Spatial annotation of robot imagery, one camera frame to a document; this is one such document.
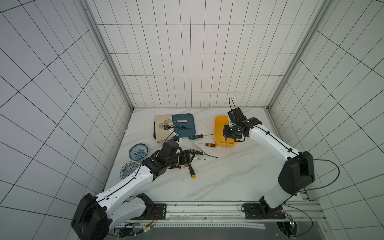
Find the long black yellow screwdriver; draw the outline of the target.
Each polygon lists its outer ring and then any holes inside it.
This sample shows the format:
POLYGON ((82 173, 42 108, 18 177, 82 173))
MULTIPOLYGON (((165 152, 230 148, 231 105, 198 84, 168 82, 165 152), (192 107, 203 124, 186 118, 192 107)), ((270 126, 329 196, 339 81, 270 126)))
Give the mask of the long black yellow screwdriver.
POLYGON ((188 164, 188 168, 189 168, 191 177, 192 177, 193 179, 195 179, 195 178, 196 178, 196 174, 195 174, 195 171, 194 171, 192 165, 191 165, 191 164, 188 164))

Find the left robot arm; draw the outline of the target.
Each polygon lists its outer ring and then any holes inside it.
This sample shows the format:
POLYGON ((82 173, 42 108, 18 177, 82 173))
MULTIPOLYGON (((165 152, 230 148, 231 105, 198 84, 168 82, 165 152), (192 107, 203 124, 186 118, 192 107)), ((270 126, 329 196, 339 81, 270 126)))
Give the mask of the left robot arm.
POLYGON ((107 234, 131 219, 146 219, 154 211, 154 203, 146 194, 139 194, 168 169, 188 166, 192 178, 195 154, 182 150, 179 138, 163 143, 162 149, 142 161, 124 180, 102 193, 83 196, 75 211, 71 227, 81 240, 103 240, 107 234))

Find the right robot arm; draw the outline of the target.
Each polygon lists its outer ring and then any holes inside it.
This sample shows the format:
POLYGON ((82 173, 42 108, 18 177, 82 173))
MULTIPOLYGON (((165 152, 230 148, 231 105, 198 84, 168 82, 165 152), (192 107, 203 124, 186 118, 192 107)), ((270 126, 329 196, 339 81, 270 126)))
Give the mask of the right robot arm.
POLYGON ((236 142, 243 142, 245 138, 256 141, 281 165, 276 185, 259 200, 259 214, 263 218, 273 215, 284 202, 314 182, 313 156, 307 151, 291 148, 258 119, 250 118, 236 125, 225 125, 223 135, 236 142))

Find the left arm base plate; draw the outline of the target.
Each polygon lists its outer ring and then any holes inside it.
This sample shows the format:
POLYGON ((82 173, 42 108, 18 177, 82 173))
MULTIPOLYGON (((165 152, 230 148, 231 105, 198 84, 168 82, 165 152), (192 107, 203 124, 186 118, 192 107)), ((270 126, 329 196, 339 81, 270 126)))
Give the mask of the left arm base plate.
POLYGON ((146 207, 145 211, 141 215, 141 219, 144 220, 164 220, 167 213, 167 204, 152 204, 146 207))

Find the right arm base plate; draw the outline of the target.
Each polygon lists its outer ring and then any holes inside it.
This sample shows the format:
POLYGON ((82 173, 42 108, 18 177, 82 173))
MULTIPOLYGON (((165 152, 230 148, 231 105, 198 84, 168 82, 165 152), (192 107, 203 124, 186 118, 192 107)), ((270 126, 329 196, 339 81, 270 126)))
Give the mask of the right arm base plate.
POLYGON ((284 220, 286 215, 281 213, 282 206, 270 209, 268 206, 259 203, 243 204, 241 211, 245 213, 247 220, 284 220))

